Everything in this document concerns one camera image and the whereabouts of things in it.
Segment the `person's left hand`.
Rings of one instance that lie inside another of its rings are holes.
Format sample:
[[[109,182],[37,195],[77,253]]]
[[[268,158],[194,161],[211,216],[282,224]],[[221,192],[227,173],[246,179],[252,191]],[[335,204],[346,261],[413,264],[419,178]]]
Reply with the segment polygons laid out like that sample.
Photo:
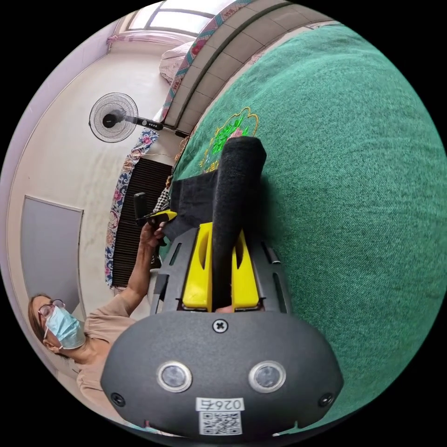
[[[164,225],[165,223],[161,223],[154,229],[149,223],[146,223],[141,230],[140,246],[154,249],[158,245],[163,244]]]

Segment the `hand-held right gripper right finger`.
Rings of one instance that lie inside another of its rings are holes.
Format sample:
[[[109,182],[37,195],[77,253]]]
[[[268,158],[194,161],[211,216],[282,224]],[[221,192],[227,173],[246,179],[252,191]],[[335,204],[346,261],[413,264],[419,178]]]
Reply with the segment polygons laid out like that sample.
[[[231,299],[233,310],[252,310],[259,305],[259,294],[244,232],[232,251]]]

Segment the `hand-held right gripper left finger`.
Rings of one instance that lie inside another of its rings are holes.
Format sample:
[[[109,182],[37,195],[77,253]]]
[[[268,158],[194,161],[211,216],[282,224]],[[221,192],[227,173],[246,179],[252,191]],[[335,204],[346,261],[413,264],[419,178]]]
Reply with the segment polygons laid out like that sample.
[[[183,307],[212,310],[212,222],[199,226],[183,292]]]

